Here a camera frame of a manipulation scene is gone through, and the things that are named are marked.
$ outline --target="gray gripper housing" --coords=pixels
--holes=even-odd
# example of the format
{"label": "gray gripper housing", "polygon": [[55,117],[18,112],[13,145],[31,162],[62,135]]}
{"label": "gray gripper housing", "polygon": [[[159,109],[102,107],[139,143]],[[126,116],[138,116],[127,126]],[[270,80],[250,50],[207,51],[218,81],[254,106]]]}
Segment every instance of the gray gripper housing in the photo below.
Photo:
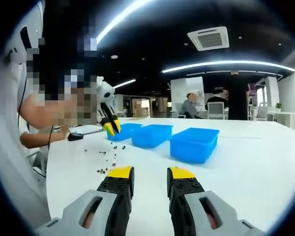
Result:
{"label": "gray gripper housing", "polygon": [[[55,218],[35,230],[38,236],[104,236],[110,209],[117,194],[89,190],[63,210],[62,219]],[[82,227],[95,202],[100,201],[89,229]]]}
{"label": "gray gripper housing", "polygon": [[[245,220],[238,220],[234,208],[212,191],[185,194],[195,224],[196,236],[264,236],[265,233]],[[217,221],[212,229],[201,201],[206,201]]]}

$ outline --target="black cable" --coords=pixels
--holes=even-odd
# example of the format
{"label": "black cable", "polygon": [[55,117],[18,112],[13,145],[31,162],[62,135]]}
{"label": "black cable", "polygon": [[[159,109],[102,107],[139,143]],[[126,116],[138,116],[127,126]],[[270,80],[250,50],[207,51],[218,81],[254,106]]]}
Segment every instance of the black cable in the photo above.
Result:
{"label": "black cable", "polygon": [[20,110],[21,110],[21,105],[22,105],[23,99],[24,99],[24,94],[25,94],[26,82],[27,82],[27,81],[28,81],[28,80],[25,78],[25,84],[24,84],[23,94],[22,94],[21,103],[20,103],[20,106],[19,106],[19,113],[18,113],[18,127],[20,126]]}
{"label": "black cable", "polygon": [[48,153],[49,153],[50,139],[51,139],[51,134],[53,133],[53,129],[54,129],[54,126],[51,127],[50,134],[49,134],[49,139],[48,139]]}
{"label": "black cable", "polygon": [[42,175],[40,172],[38,172],[38,171],[37,171],[37,170],[35,170],[34,168],[33,168],[33,171],[35,171],[36,173],[38,173],[40,176],[42,176],[42,177],[46,178],[46,176]]}

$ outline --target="black jacket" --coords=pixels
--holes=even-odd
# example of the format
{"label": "black jacket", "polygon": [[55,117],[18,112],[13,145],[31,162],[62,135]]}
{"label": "black jacket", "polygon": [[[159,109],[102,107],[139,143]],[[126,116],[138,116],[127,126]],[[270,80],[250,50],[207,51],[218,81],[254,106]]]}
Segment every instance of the black jacket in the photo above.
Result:
{"label": "black jacket", "polygon": [[208,102],[224,102],[224,108],[229,107],[228,101],[222,97],[210,97],[206,102],[206,110]]}

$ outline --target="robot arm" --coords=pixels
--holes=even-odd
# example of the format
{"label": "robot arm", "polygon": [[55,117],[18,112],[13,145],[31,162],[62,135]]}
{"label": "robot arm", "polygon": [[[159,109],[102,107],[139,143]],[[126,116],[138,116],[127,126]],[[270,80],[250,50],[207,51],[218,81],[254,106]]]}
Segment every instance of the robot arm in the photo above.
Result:
{"label": "robot arm", "polygon": [[[90,190],[67,206],[62,219],[53,219],[36,230],[39,236],[125,236],[131,213],[134,168],[110,171],[97,191]],[[167,194],[175,236],[264,236],[245,220],[238,220],[234,208],[212,191],[205,191],[189,171],[167,169]],[[89,229],[82,227],[93,212]],[[216,226],[210,224],[212,216]]]}
{"label": "robot arm", "polygon": [[97,77],[96,93],[97,121],[111,135],[114,136],[115,132],[120,133],[120,123],[113,107],[115,89],[104,81],[104,77]]}

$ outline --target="computer mouse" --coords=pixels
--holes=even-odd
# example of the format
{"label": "computer mouse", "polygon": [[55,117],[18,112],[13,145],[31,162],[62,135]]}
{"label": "computer mouse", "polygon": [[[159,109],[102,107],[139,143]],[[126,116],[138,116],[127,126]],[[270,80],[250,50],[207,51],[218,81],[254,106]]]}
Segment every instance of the computer mouse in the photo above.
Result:
{"label": "computer mouse", "polygon": [[77,133],[77,132],[73,132],[70,133],[68,136],[68,141],[76,141],[76,140],[80,140],[83,138],[83,134]]}

